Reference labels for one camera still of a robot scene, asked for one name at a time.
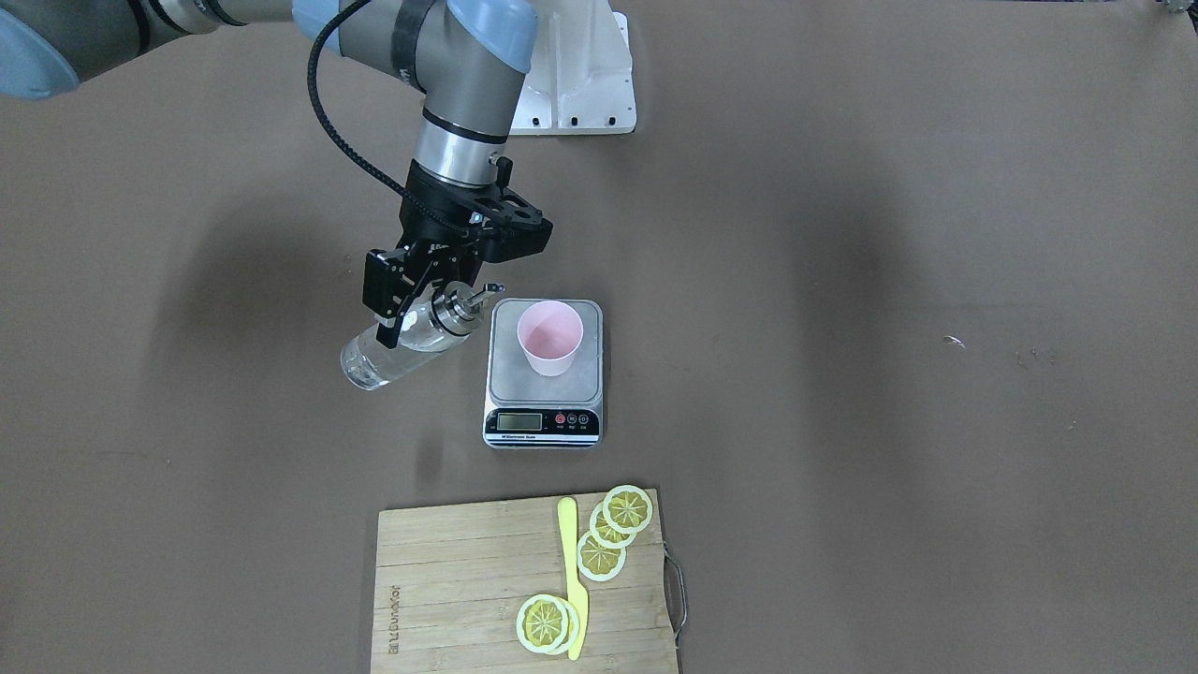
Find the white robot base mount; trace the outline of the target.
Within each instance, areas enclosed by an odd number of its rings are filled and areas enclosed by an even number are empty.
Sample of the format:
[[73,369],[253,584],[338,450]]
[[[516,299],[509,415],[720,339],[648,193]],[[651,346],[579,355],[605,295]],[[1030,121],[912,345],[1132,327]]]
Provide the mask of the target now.
[[637,125],[629,22],[607,1],[534,1],[532,69],[513,136],[630,134]]

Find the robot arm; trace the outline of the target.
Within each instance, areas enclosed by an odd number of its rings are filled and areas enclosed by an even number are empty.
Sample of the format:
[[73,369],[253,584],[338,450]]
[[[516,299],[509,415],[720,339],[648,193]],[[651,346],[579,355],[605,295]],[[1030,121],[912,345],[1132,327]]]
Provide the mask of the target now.
[[329,159],[392,200],[394,233],[362,259],[368,345],[405,324],[461,338],[496,298],[494,265],[539,255],[552,223],[518,195],[506,154],[532,69],[530,1],[5,1],[4,283],[93,265],[53,215],[119,215],[149,235],[214,215],[212,186],[266,170],[314,187]]

